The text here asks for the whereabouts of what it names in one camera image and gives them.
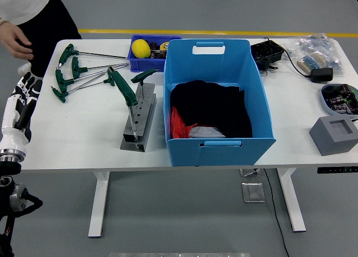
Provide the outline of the person's right hand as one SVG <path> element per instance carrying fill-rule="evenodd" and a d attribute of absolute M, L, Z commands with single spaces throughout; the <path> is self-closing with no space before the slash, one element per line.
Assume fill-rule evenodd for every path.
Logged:
<path fill-rule="evenodd" d="M 1 23 L 1 44 L 17 59 L 32 60 L 32 43 L 16 25 L 5 21 Z"/>

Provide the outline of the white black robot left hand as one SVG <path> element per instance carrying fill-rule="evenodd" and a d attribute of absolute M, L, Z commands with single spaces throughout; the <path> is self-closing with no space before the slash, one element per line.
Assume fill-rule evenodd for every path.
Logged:
<path fill-rule="evenodd" d="M 42 80 L 37 80 L 27 72 L 15 86 L 7 99 L 2 120 L 1 152 L 19 151 L 24 154 L 26 145 L 31 141 L 30 120 L 35 111 L 42 87 Z"/>

